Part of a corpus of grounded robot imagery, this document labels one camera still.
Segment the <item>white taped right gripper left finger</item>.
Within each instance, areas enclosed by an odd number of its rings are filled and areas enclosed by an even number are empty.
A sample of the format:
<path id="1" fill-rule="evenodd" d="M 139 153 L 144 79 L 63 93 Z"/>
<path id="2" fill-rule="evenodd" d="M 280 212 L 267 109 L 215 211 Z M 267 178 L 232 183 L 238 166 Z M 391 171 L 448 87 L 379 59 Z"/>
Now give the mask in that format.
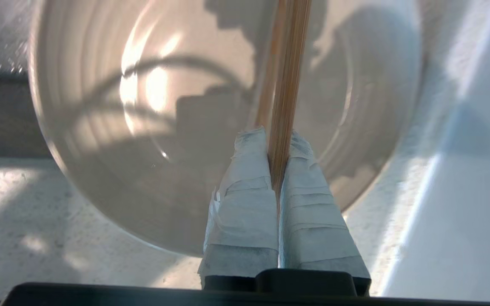
<path id="1" fill-rule="evenodd" d="M 211 194 L 198 269 L 202 288 L 213 277 L 254 278 L 276 269 L 278 231 L 266 131 L 260 127 L 241 132 L 219 188 Z"/>

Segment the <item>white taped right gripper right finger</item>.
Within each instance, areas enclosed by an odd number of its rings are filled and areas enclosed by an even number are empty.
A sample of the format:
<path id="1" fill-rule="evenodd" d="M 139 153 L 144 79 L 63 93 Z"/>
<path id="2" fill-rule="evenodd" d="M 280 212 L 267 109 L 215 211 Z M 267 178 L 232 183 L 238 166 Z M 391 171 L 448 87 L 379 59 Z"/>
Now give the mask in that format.
<path id="1" fill-rule="evenodd" d="M 280 261 L 284 269 L 345 272 L 358 294 L 371 277 L 311 144 L 292 132 L 281 190 Z"/>

